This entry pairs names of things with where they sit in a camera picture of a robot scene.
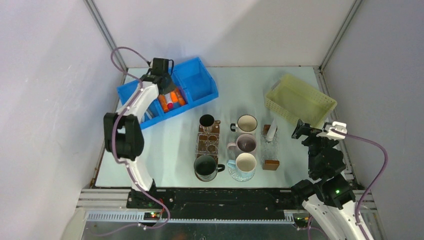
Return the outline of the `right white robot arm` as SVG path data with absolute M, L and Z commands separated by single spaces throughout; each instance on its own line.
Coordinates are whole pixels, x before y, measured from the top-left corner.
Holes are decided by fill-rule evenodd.
M 291 137 L 306 137 L 301 143 L 308 148 L 309 178 L 290 188 L 290 201 L 295 208 L 307 210 L 331 240 L 371 240 L 359 202 L 342 174 L 346 169 L 344 154 L 336 148 L 345 138 L 346 126 L 333 121 L 318 129 L 297 121 Z

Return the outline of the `white toothpaste tube dark cap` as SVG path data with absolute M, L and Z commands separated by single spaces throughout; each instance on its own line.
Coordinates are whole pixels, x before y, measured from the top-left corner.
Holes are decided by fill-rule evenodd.
M 277 129 L 278 129 L 277 121 L 276 121 L 276 119 L 274 119 L 274 120 L 272 121 L 272 123 L 271 123 L 271 125 L 270 125 L 269 129 L 268 129 L 267 134 L 266 134 L 266 140 L 267 140 L 268 142 L 271 142 L 271 141 L 273 141 L 273 140 L 274 140 L 274 137 L 275 137 L 275 134 L 276 134 L 276 132 L 277 132 Z

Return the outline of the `pink mug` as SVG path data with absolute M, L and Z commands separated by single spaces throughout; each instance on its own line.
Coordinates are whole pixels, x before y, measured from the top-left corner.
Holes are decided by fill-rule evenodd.
M 227 144 L 227 149 L 238 157 L 242 153 L 249 153 L 256 155 L 257 153 L 257 141 L 252 134 L 241 134 L 235 142 Z

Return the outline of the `cream mug with black rim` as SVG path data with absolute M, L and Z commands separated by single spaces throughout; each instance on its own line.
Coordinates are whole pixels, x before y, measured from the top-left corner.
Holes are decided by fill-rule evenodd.
M 236 123 L 230 124 L 230 130 L 241 134 L 254 134 L 258 127 L 257 119 L 250 115 L 244 114 L 240 116 Z

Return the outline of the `brown metallic cup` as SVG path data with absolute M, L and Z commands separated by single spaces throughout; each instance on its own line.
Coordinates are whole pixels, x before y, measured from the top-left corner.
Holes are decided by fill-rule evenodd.
M 220 124 L 221 121 L 215 120 L 215 118 L 210 114 L 204 114 L 199 119 L 199 127 L 202 129 L 203 133 L 213 133 Z

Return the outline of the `orange Beyou toothpaste tube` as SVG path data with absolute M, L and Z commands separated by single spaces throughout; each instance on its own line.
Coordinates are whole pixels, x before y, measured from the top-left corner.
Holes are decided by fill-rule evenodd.
M 180 104 L 180 106 L 186 105 L 187 103 L 186 103 L 185 99 L 183 98 L 183 96 L 182 96 L 182 94 L 181 94 L 181 92 L 180 92 L 180 90 L 179 90 L 178 87 L 174 90 L 174 92 L 175 92 L 175 94 L 177 96 L 177 101 Z

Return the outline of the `clear textured two-hole holder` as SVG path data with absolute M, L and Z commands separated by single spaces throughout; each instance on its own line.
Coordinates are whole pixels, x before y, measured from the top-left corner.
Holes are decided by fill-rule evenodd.
M 205 133 L 199 132 L 197 134 L 197 142 L 195 149 L 195 157 L 210 156 L 214 158 L 215 162 L 219 161 L 219 134 L 218 133 Z

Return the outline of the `brown wooden oval tray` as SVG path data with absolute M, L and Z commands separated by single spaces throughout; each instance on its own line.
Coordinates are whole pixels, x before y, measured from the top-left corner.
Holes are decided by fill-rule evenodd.
M 199 119 L 199 128 L 196 140 L 194 174 L 202 182 L 212 181 L 223 171 L 219 165 L 220 121 L 210 114 Z

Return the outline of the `light blue mug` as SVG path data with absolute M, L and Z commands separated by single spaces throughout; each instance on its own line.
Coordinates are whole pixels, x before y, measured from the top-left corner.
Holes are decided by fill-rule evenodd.
M 235 168 L 239 173 L 248 173 L 256 170 L 257 160 L 254 155 L 250 153 L 241 153 L 237 158 L 229 159 L 226 162 L 228 168 Z

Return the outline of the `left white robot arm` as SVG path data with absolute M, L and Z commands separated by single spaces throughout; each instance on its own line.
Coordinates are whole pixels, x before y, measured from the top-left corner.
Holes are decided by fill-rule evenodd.
M 154 58 L 129 99 L 116 112 L 108 112 L 103 117 L 105 149 L 112 153 L 118 165 L 125 167 L 132 188 L 141 192 L 138 201 L 145 208 L 156 206 L 158 194 L 150 190 L 154 179 L 146 166 L 138 166 L 145 147 L 141 122 L 154 100 L 175 87 L 171 77 L 173 69 L 172 59 Z

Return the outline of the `clear holder with brown lid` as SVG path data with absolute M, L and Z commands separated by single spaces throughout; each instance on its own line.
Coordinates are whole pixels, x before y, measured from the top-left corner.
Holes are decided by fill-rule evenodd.
M 260 137 L 260 164 L 263 170 L 276 171 L 280 166 L 278 159 L 278 143 L 279 136 L 276 130 L 273 140 L 267 141 L 267 133 L 270 129 L 270 124 L 264 124 Z

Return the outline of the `dark green mug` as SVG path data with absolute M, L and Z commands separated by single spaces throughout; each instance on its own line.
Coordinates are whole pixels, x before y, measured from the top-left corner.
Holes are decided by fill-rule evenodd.
M 212 181 L 218 173 L 225 170 L 224 164 L 218 164 L 210 155 L 199 156 L 193 164 L 196 177 L 202 182 Z

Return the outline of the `white toothpaste tube red cap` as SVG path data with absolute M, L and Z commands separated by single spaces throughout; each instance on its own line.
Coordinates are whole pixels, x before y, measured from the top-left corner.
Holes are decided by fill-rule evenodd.
M 166 101 L 167 108 L 169 110 L 172 110 L 174 108 L 174 102 L 173 102 L 173 98 L 172 98 L 171 93 L 167 93 L 165 95 L 165 101 Z

